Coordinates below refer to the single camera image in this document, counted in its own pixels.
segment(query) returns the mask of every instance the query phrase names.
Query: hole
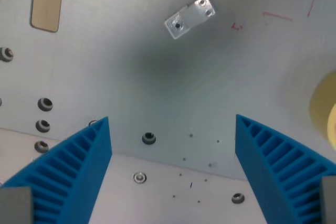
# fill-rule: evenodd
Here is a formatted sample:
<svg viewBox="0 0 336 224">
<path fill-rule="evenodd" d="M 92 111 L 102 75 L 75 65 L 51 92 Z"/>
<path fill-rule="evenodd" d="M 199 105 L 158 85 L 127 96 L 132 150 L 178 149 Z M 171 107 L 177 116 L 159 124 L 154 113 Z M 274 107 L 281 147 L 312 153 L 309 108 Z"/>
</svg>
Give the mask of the hole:
<svg viewBox="0 0 336 224">
<path fill-rule="evenodd" d="M 294 150 L 293 152 L 290 152 L 288 155 L 286 155 L 282 160 L 277 162 L 277 164 L 274 166 L 274 172 L 278 173 L 291 163 L 293 163 L 295 160 L 297 160 L 299 157 L 303 155 L 302 151 Z"/>
<path fill-rule="evenodd" d="M 89 151 L 91 144 L 86 141 L 83 136 L 79 136 L 75 139 L 75 142 L 82 147 L 85 151 Z"/>
<path fill-rule="evenodd" d="M 41 145 L 42 147 L 48 147 L 48 144 L 45 143 L 45 142 L 43 142 L 43 141 L 40 142 L 40 145 Z"/>
<path fill-rule="evenodd" d="M 208 16 L 208 17 L 210 17 L 212 15 L 212 11 L 211 10 L 207 10 L 205 12 L 205 15 Z"/>
<path fill-rule="evenodd" d="M 84 132 L 84 135 L 92 142 L 94 141 L 94 139 L 96 137 L 96 134 L 95 134 L 93 129 L 86 130 Z"/>
<path fill-rule="evenodd" d="M 85 153 L 80 149 L 78 148 L 77 146 L 75 146 L 74 144 L 72 143 L 69 143 L 67 146 L 66 146 L 66 149 L 72 154 L 74 155 L 76 158 L 78 158 L 79 160 L 81 161 L 84 161 L 85 159 Z"/>
<path fill-rule="evenodd" d="M 139 180 L 139 181 L 142 181 L 143 180 L 143 176 L 142 175 L 137 175 L 137 180 Z"/>
<path fill-rule="evenodd" d="M 268 163 L 270 165 L 273 165 L 276 161 L 281 159 L 283 156 L 285 156 L 288 152 L 290 152 L 293 149 L 293 146 L 290 144 L 284 144 L 281 147 L 278 148 L 278 150 L 274 151 L 273 154 L 271 154 L 270 158 L 268 159 Z"/>
<path fill-rule="evenodd" d="M 29 175 L 26 178 L 26 180 L 28 182 L 31 182 L 34 185 L 40 186 L 40 187 L 42 187 L 42 188 L 44 188 L 48 191 L 51 191 L 52 193 L 59 194 L 59 195 L 62 195 L 64 197 L 68 196 L 68 193 L 66 191 L 64 191 L 63 189 L 60 189 L 57 186 L 54 186 L 54 185 L 50 184 L 49 182 L 46 182 L 45 180 L 40 179 L 40 178 L 38 178 L 34 175 Z"/>
<path fill-rule="evenodd" d="M 38 214 L 34 214 L 34 222 L 38 222 L 38 221 L 41 221 L 41 222 L 46 222 L 46 223 L 56 223 L 56 220 L 54 218 L 51 218 L 47 215 L 45 216 L 40 216 Z"/>
<path fill-rule="evenodd" d="M 255 137 L 256 135 L 258 135 L 258 133 L 261 131 L 261 128 L 256 126 L 256 125 L 253 125 L 252 126 L 252 129 L 250 130 L 250 133 L 252 135 L 252 137 Z"/>
<path fill-rule="evenodd" d="M 243 121 L 246 127 L 249 127 L 251 125 L 251 122 L 249 122 L 247 119 L 242 118 L 241 120 Z"/>
<path fill-rule="evenodd" d="M 48 98 L 44 98 L 43 102 L 47 106 L 51 106 L 53 104 Z"/>
<path fill-rule="evenodd" d="M 151 133 L 151 132 L 147 132 L 147 133 L 145 133 L 145 137 L 147 137 L 148 139 L 151 139 L 151 138 L 154 137 L 154 134 Z"/>
<path fill-rule="evenodd" d="M 32 192 L 33 192 L 33 196 L 38 198 L 38 199 L 42 199 L 51 203 L 54 203 L 56 205 L 62 206 L 63 205 L 63 201 L 60 199 L 57 199 L 53 196 L 51 196 L 50 194 L 44 193 L 38 189 L 36 189 L 34 186 L 32 187 Z"/>
<path fill-rule="evenodd" d="M 59 170 L 60 172 L 64 173 L 65 175 L 68 175 L 71 178 L 76 178 L 76 172 L 74 172 L 71 168 L 69 168 L 68 165 L 63 164 L 59 160 L 55 158 L 50 158 L 47 160 L 48 165 L 51 167 Z"/>
<path fill-rule="evenodd" d="M 315 163 L 315 160 L 313 160 L 311 157 L 303 159 L 299 163 L 295 164 L 291 169 L 287 170 L 284 174 L 282 174 L 279 177 L 279 181 L 285 181 L 286 179 L 290 178 L 291 176 L 295 175 L 306 167 L 312 165 L 313 163 Z"/>
<path fill-rule="evenodd" d="M 303 198 L 301 198 L 299 201 L 296 201 L 294 204 L 294 207 L 301 207 L 304 206 L 306 204 L 311 203 L 312 201 L 315 201 L 317 199 L 320 198 L 320 192 L 319 189 L 317 190 L 316 188 L 313 190 L 308 191 L 310 193 L 306 193 L 307 195 L 305 195 Z"/>
<path fill-rule="evenodd" d="M 34 209 L 38 211 L 49 212 L 51 214 L 56 214 L 56 215 L 60 214 L 60 210 L 46 206 L 41 203 L 37 203 L 37 202 L 34 202 Z"/>
<path fill-rule="evenodd" d="M 66 153 L 63 150 L 60 150 L 56 156 L 62 160 L 63 162 L 65 162 L 67 165 L 71 166 L 73 169 L 75 170 L 79 170 L 80 169 L 80 163 L 74 159 L 72 156 L 70 156 L 68 153 Z"/>
<path fill-rule="evenodd" d="M 281 143 L 282 143 L 282 139 L 280 139 L 279 137 L 272 137 L 271 140 L 269 140 L 265 146 L 263 146 L 263 154 L 265 156 L 267 156 L 268 154 L 270 154 L 274 149 L 276 149 Z"/>
<path fill-rule="evenodd" d="M 295 187 L 297 185 L 300 185 L 301 183 L 305 182 L 306 180 L 314 178 L 315 176 L 323 173 L 326 170 L 327 169 L 324 166 L 322 166 L 322 165 L 314 167 L 313 169 L 308 170 L 304 174 L 301 174 L 300 177 L 295 178 L 294 180 L 292 180 L 291 182 L 289 182 L 287 185 L 284 186 L 284 189 L 285 190 L 289 190 L 290 188 L 293 188 L 293 187 Z"/>
<path fill-rule="evenodd" d="M 41 124 L 44 126 L 44 127 L 49 127 L 49 123 L 45 120 L 41 120 Z"/>
<path fill-rule="evenodd" d="M 64 185 L 64 186 L 69 187 L 69 188 L 72 186 L 72 183 L 70 181 L 65 179 L 63 176 L 60 176 L 60 175 L 54 173 L 53 171 L 49 170 L 47 167 L 39 166 L 36 169 L 36 171 L 38 173 L 42 174 L 43 176 L 60 183 L 61 185 Z"/>
<path fill-rule="evenodd" d="M 305 216 L 320 211 L 320 200 L 315 200 L 299 212 L 299 216 Z"/>
<path fill-rule="evenodd" d="M 272 134 L 268 131 L 261 132 L 256 138 L 257 145 L 262 147 L 262 145 L 265 144 L 271 138 L 271 136 Z"/>
</svg>

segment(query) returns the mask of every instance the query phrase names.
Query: screw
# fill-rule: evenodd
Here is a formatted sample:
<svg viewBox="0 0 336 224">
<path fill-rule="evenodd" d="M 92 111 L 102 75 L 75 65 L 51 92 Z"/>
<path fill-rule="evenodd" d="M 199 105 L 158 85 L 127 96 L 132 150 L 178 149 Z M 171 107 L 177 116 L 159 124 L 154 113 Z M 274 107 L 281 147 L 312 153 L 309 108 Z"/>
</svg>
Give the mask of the screw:
<svg viewBox="0 0 336 224">
<path fill-rule="evenodd" d="M 5 50 L 5 53 L 7 54 L 7 56 L 11 56 L 11 57 L 14 56 L 13 51 L 12 51 L 10 48 L 7 48 L 7 49 Z"/>
</svg>

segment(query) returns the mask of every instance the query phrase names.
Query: white surface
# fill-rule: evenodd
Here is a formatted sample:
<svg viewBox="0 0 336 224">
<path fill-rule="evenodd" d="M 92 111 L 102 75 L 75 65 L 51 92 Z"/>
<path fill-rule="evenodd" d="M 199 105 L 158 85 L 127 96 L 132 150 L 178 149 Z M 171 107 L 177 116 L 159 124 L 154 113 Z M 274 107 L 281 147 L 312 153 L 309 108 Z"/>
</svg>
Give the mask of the white surface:
<svg viewBox="0 0 336 224">
<path fill-rule="evenodd" d="M 62 140 L 109 116 L 118 152 L 244 179 L 234 155 L 240 113 L 336 161 L 308 114 L 336 66 L 336 0 L 316 0 L 310 18 L 312 0 L 211 0 L 216 15 L 173 40 L 163 22 L 192 1 L 62 0 L 52 34 L 30 27 L 31 0 L 1 0 L 1 46 L 15 57 L 0 62 L 0 126 L 42 135 L 35 122 L 44 119 L 43 136 Z M 52 111 L 38 109 L 41 97 Z M 141 142 L 148 131 L 153 146 Z"/>
<path fill-rule="evenodd" d="M 38 156 L 34 150 L 37 140 L 49 146 L 58 142 L 7 130 L 0 130 L 0 138 L 2 182 Z M 136 184 L 132 177 L 139 171 L 148 177 L 142 185 Z M 237 192 L 246 198 L 240 205 L 231 202 Z M 266 221 L 248 182 L 113 154 L 90 219 L 90 224 L 96 223 L 266 224 Z"/>
</svg>

